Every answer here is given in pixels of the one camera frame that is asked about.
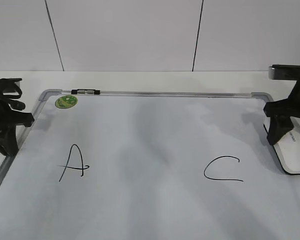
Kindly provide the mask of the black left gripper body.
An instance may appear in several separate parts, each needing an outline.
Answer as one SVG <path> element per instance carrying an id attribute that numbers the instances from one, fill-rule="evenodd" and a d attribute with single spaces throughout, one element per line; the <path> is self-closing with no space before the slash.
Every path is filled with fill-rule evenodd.
<path id="1" fill-rule="evenodd" d="M 30 112 L 22 112 L 25 107 L 16 99 L 0 98 L 0 134 L 16 126 L 32 126 L 34 117 Z"/>

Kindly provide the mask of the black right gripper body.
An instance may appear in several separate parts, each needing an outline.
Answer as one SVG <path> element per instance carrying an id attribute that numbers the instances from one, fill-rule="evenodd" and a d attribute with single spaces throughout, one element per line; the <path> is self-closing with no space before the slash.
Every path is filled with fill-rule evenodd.
<path id="1" fill-rule="evenodd" d="M 286 99 L 267 102 L 263 108 L 267 117 L 287 116 L 300 118 L 300 79 Z"/>

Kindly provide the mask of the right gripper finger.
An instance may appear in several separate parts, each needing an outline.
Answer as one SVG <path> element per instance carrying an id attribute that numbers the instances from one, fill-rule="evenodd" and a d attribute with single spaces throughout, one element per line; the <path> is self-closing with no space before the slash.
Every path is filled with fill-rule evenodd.
<path id="1" fill-rule="evenodd" d="M 275 145 L 279 140 L 294 128 L 289 116 L 274 115 L 270 117 L 267 140 L 270 145 Z"/>

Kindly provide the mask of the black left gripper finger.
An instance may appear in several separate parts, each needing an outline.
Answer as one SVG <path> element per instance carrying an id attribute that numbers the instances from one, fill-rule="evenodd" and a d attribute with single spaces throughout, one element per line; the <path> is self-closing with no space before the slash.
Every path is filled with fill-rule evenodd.
<path id="1" fill-rule="evenodd" d="M 16 127 L 0 128 L 0 153 L 4 156 L 15 156 L 18 151 Z"/>

